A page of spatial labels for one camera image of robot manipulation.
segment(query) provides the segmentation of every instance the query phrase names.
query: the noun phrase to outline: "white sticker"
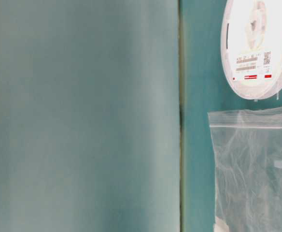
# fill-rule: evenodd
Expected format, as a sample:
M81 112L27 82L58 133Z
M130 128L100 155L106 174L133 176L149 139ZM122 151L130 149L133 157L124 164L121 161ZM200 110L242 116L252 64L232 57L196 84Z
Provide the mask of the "white sticker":
M282 169L282 160L275 160L274 167Z
M234 80L272 78L271 51L254 51L239 55L236 61Z

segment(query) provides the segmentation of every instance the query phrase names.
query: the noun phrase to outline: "clear plastic bag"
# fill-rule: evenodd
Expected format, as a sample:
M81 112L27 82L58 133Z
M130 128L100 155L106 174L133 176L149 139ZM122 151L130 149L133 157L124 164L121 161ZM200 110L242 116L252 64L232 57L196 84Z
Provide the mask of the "clear plastic bag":
M215 154L214 230L282 232L282 107L213 112L209 121Z

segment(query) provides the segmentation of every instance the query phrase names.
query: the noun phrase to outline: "teal mat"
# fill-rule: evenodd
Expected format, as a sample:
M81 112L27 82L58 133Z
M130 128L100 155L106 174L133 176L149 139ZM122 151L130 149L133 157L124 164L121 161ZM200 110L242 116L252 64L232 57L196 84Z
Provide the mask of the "teal mat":
M212 232L214 224L214 156L207 113L230 109L282 106L276 96L255 103L229 87L220 59L225 0L181 0L183 19L183 228Z

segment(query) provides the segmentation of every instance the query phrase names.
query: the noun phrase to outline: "qr code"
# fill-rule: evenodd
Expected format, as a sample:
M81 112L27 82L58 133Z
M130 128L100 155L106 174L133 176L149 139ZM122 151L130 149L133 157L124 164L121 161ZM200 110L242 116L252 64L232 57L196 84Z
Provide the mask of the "qr code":
M264 65L270 64L270 61L271 61L271 52L265 52Z

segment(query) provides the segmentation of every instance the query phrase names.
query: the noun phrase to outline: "white label on bag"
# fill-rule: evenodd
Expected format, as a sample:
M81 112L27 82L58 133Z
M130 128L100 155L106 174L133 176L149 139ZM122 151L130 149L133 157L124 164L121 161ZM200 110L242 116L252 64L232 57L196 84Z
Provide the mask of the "white label on bag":
M276 167L278 169L282 169L282 160L274 161L274 167Z

